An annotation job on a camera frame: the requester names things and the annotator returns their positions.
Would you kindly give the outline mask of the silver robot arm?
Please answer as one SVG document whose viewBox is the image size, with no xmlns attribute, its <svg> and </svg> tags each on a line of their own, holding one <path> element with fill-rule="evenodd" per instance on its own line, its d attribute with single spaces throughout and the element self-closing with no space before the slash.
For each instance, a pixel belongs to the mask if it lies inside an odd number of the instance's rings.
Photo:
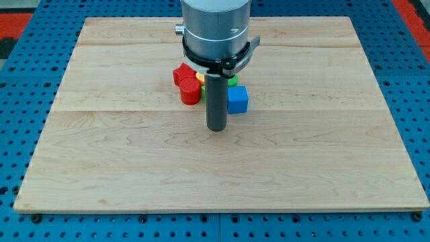
<svg viewBox="0 0 430 242">
<path fill-rule="evenodd" d="M 186 63 L 205 76 L 206 125 L 226 128 L 228 80 L 242 71 L 260 45 L 248 39 L 250 0 L 181 0 L 183 22 L 175 26 L 182 37 Z"/>
</svg>

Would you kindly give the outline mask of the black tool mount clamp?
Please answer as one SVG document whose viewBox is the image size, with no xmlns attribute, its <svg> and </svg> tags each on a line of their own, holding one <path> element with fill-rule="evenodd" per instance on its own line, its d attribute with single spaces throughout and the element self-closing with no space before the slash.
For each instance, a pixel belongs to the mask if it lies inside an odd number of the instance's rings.
<svg viewBox="0 0 430 242">
<path fill-rule="evenodd" d="M 259 36 L 247 42 L 245 47 L 238 54 L 225 59 L 207 59 L 193 53 L 182 38 L 183 54 L 187 65 L 195 71 L 208 75 L 220 75 L 224 78 L 231 78 L 242 71 L 250 62 L 253 51 L 260 45 Z"/>
</svg>

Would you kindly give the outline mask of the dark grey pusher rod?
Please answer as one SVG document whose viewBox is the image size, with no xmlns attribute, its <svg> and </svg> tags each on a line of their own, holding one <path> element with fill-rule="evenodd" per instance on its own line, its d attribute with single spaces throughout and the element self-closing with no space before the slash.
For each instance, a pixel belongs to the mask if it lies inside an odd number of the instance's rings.
<svg viewBox="0 0 430 242">
<path fill-rule="evenodd" d="M 206 125 L 219 132 L 226 128 L 228 80 L 219 75 L 205 76 Z"/>
</svg>

